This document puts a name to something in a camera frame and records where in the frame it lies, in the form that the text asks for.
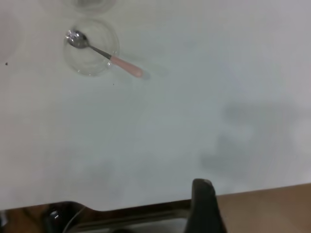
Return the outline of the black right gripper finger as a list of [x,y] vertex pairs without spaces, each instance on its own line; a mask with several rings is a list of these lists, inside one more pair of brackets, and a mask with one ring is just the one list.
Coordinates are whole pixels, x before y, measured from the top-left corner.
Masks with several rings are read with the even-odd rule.
[[185,227],[187,233],[225,233],[215,189],[209,180],[192,182],[191,209]]

